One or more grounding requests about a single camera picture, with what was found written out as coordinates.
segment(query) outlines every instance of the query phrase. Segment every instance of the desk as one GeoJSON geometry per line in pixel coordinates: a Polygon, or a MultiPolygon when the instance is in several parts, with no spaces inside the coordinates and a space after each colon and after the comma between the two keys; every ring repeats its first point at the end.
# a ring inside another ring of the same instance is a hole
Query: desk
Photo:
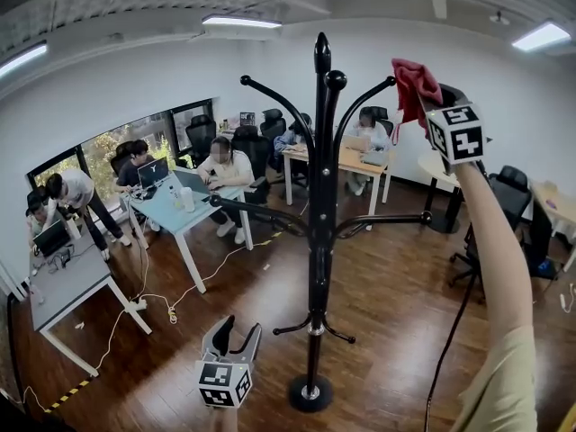
{"type": "MultiPolygon", "coordinates": [[[[60,268],[54,274],[50,266],[40,267],[36,276],[31,274],[31,284],[36,285],[44,302],[40,304],[37,293],[31,292],[32,323],[35,331],[39,331],[56,349],[67,356],[75,364],[96,377],[98,372],[90,364],[76,355],[72,350],[57,339],[50,329],[66,317],[71,311],[86,301],[90,296],[104,288],[110,287],[134,321],[149,335],[152,330],[142,317],[129,305],[128,300],[113,280],[108,265],[102,259],[100,250],[94,245],[90,236],[84,235],[72,240],[74,257],[66,268],[60,268]]],[[[31,269],[43,258],[31,256],[31,269]]]]}
{"type": "MultiPolygon", "coordinates": [[[[129,210],[129,215],[140,244],[145,249],[148,249],[148,242],[144,238],[142,229],[136,221],[134,210],[141,212],[151,221],[154,221],[156,224],[174,235],[176,244],[180,249],[182,258],[184,259],[186,267],[188,267],[188,271],[190,272],[194,283],[198,287],[198,291],[200,293],[206,293],[206,287],[204,286],[202,278],[196,268],[196,264],[192,259],[190,249],[188,248],[188,245],[186,245],[184,234],[199,222],[204,221],[212,213],[219,210],[220,207],[213,207],[208,202],[203,202],[203,199],[208,196],[205,193],[193,192],[194,211],[187,212],[184,209],[177,209],[174,206],[172,196],[170,195],[170,185],[172,185],[177,191],[182,187],[180,181],[178,181],[174,174],[170,173],[168,178],[157,189],[156,193],[150,200],[138,200],[129,197],[127,194],[124,194],[122,199],[132,208],[132,210],[129,210]]],[[[223,187],[219,190],[219,194],[222,198],[235,198],[238,199],[239,202],[244,202],[244,187],[223,187]]],[[[240,218],[242,219],[242,228],[244,229],[244,236],[246,238],[246,248],[252,249],[254,245],[252,243],[252,233],[250,232],[247,213],[241,211],[240,218]]]]}
{"type": "MultiPolygon", "coordinates": [[[[290,160],[300,160],[308,162],[308,151],[305,147],[298,147],[297,149],[288,148],[284,150],[284,176],[286,178],[286,202],[292,204],[292,172],[290,168],[290,160]]],[[[388,198],[388,189],[390,188],[390,178],[392,176],[391,164],[394,160],[395,153],[393,150],[388,151],[388,162],[384,166],[375,166],[362,163],[362,152],[352,150],[351,148],[340,148],[340,158],[338,161],[338,168],[346,171],[352,171],[360,175],[366,175],[373,178],[372,195],[370,197],[370,209],[368,214],[374,214],[376,211],[376,199],[378,198],[378,190],[380,189],[380,176],[386,171],[386,181],[384,183],[384,192],[382,194],[382,203],[386,203],[388,198]]]]}
{"type": "MultiPolygon", "coordinates": [[[[548,184],[536,181],[530,181],[530,189],[552,222],[567,222],[576,227],[576,200],[558,192],[556,188],[548,184]],[[546,200],[552,202],[556,208],[546,203],[546,200]]],[[[572,247],[570,257],[562,269],[564,272],[568,271],[574,259],[576,259],[576,245],[572,247]]]]}
{"type": "Polygon", "coordinates": [[[460,190],[460,183],[458,183],[456,175],[446,174],[442,158],[435,150],[430,150],[429,152],[422,154],[418,158],[418,165],[432,176],[432,181],[430,182],[430,188],[428,190],[428,197],[424,204],[424,211],[432,213],[432,221],[428,226],[432,230],[444,234],[453,234],[457,232],[458,229],[460,229],[460,223],[456,217],[460,211],[460,205],[462,205],[462,191],[460,190]],[[445,213],[432,208],[432,200],[434,199],[436,184],[438,181],[454,186],[452,197],[450,198],[450,203],[448,204],[445,213]]]}

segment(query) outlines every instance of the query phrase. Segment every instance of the yellow black tape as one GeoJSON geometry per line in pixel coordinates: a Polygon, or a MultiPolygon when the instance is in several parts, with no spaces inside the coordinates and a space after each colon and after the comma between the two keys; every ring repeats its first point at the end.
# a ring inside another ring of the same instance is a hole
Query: yellow black tape
{"type": "Polygon", "coordinates": [[[84,387],[86,387],[94,378],[93,377],[89,377],[88,379],[86,379],[85,381],[82,381],[79,385],[77,385],[74,389],[70,389],[65,395],[62,395],[62,397],[60,397],[60,400],[55,401],[54,403],[52,403],[52,405],[50,406],[50,408],[46,408],[44,410],[45,413],[51,413],[52,411],[54,411],[56,408],[59,408],[62,403],[64,403],[65,401],[67,401],[70,397],[72,397],[73,395],[76,395],[81,389],[83,389],[84,387]]]}

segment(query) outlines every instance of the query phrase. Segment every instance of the wooden floor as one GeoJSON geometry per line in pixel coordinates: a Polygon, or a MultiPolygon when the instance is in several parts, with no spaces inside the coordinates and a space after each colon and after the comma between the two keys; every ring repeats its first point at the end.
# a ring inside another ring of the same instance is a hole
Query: wooden floor
{"type": "MultiPolygon", "coordinates": [[[[288,209],[274,187],[270,204],[288,209]]],[[[420,212],[426,191],[392,183],[389,201],[378,203],[379,213],[420,212]]],[[[347,218],[366,214],[369,198],[341,194],[338,212],[347,218]]],[[[292,212],[305,200],[295,198],[292,212]]],[[[435,206],[446,206],[437,196],[435,206]]],[[[264,336],[255,385],[239,411],[243,432],[281,431],[420,431],[426,398],[466,283],[448,288],[446,280],[464,270],[449,256],[462,251],[468,217],[463,205],[462,227],[441,235],[419,225],[376,226],[337,244],[328,321],[354,335],[355,345],[326,335],[320,372],[334,386],[334,402],[325,411],[304,415],[286,400],[286,385],[306,369],[306,332],[275,337],[272,329],[301,322],[307,310],[306,240],[281,235],[266,247],[242,250],[209,282],[208,292],[189,292],[176,307],[178,322],[171,325],[164,300],[148,298],[142,314],[152,327],[147,337],[128,315],[122,315],[99,378],[58,409],[79,432],[206,431],[209,411],[193,388],[194,362],[200,357],[202,336],[216,321],[237,316],[232,346],[239,335],[260,322],[264,336]]],[[[270,238],[269,226],[252,223],[255,243],[270,238]]],[[[187,237],[202,276],[213,273],[236,248],[232,238],[219,239],[209,221],[187,237]]],[[[164,295],[172,303],[193,282],[174,239],[150,237],[148,293],[164,295]]],[[[120,288],[135,295],[141,287],[139,248],[112,247],[111,268],[120,288]]],[[[554,241],[552,256],[566,258],[554,241]]],[[[554,283],[533,281],[537,353],[537,410],[540,431],[555,431],[576,401],[576,312],[565,314],[558,294],[567,293],[574,271],[554,283]]],[[[459,413],[458,394],[481,367],[486,356],[486,309],[476,290],[446,357],[433,402],[431,431],[446,431],[459,413]]],[[[100,291],[66,317],[56,334],[92,365],[106,351],[121,305],[111,292],[100,291]],[[75,329],[83,321],[84,329],[75,329]]],[[[32,331],[28,302],[13,306],[15,352],[22,385],[32,386],[44,406],[86,378],[86,373],[32,331]]],[[[31,405],[39,418],[40,409],[31,405]]]]}

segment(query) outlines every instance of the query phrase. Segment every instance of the smoke detector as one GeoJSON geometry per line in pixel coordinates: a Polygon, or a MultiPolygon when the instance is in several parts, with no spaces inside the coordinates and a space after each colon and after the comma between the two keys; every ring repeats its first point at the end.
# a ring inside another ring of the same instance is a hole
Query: smoke detector
{"type": "Polygon", "coordinates": [[[495,24],[510,25],[510,20],[502,17],[502,11],[498,10],[496,14],[490,17],[490,20],[495,24]]]}

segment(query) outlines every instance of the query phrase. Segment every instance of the round table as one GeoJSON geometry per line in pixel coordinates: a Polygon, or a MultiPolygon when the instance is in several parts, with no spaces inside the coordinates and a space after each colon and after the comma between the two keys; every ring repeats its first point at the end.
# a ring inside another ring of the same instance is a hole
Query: round table
{"type": "Polygon", "coordinates": [[[428,197],[426,199],[426,204],[424,205],[424,211],[432,213],[432,221],[428,226],[436,232],[445,234],[453,234],[457,232],[458,229],[460,229],[460,223],[456,217],[458,216],[460,205],[462,204],[462,191],[460,190],[458,179],[454,174],[446,174],[442,158],[435,150],[430,150],[429,152],[422,154],[418,158],[418,165],[432,176],[432,181],[430,182],[430,188],[428,190],[428,197]],[[432,208],[432,200],[436,193],[436,184],[438,181],[454,186],[450,203],[445,212],[432,208]]]}

